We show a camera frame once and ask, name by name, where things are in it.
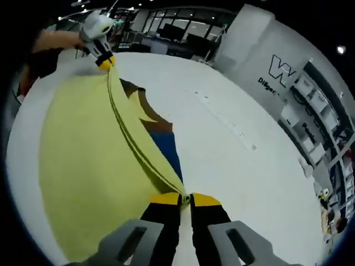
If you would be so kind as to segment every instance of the desk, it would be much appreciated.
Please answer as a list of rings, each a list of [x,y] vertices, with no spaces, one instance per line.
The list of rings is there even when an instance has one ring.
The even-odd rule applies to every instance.
[[[174,123],[188,192],[216,197],[273,244],[289,263],[313,265],[322,250],[321,209],[300,156],[277,122],[236,84],[191,60],[157,54],[116,54],[123,79],[145,87],[158,114]],[[42,123],[57,84],[97,73],[92,57],[59,64],[38,80],[14,121],[7,150],[10,189],[24,224],[56,265],[67,262],[43,209],[38,180]],[[198,265],[190,211],[182,213],[174,266]]]
[[[147,36],[147,35],[143,37],[143,40],[141,41],[141,44],[147,45],[147,46],[150,46],[150,47],[152,47],[155,44],[160,44],[160,45],[166,46],[166,50],[167,51],[168,51],[168,49],[174,49],[174,50],[178,50],[180,52],[190,52],[190,53],[192,53],[191,49],[189,49],[186,46],[186,44],[184,44],[184,43],[173,42],[172,40],[162,39],[162,38],[158,38],[158,37],[151,37],[151,36]]]

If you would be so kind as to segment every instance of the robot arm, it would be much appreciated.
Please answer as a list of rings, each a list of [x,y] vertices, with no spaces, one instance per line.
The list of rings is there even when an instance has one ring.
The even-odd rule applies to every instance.
[[[106,34],[113,26],[113,20],[100,11],[94,11],[84,21],[79,36],[85,47],[96,57],[100,70],[108,71],[115,64],[115,58],[107,41]]]
[[[192,242],[199,266],[301,266],[274,255],[272,244],[240,221],[232,222],[213,197],[193,193]],[[130,220],[103,238],[98,251],[82,263],[66,266],[171,266],[179,244],[182,196],[151,198],[141,219]]]

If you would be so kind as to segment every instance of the monitor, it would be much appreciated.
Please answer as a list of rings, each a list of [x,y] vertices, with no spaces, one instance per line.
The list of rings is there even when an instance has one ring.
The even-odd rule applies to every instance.
[[[167,38],[170,40],[178,40],[181,41],[184,37],[185,30],[181,29],[177,26],[173,26],[170,24],[165,24],[163,30],[160,32],[160,36],[162,38]]]
[[[205,57],[211,49],[210,40],[190,33],[187,35],[186,45],[194,51],[195,55],[199,55],[201,57]]]

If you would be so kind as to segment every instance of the gray gripper bracket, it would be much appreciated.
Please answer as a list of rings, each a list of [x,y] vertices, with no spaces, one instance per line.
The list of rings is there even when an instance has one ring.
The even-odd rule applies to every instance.
[[[289,265],[274,255],[272,244],[268,240],[240,221],[213,224],[208,228],[216,244],[222,266]]]
[[[161,223],[129,220],[103,238],[98,252],[84,265],[119,266],[132,256],[130,266],[148,266],[163,227]]]

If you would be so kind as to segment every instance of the fabric fold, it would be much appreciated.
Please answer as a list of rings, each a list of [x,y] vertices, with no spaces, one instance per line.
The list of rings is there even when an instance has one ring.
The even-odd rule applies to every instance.
[[[69,261],[95,253],[103,237],[142,215],[152,195],[185,195],[115,68],[60,85],[43,124],[39,156],[44,208]]]

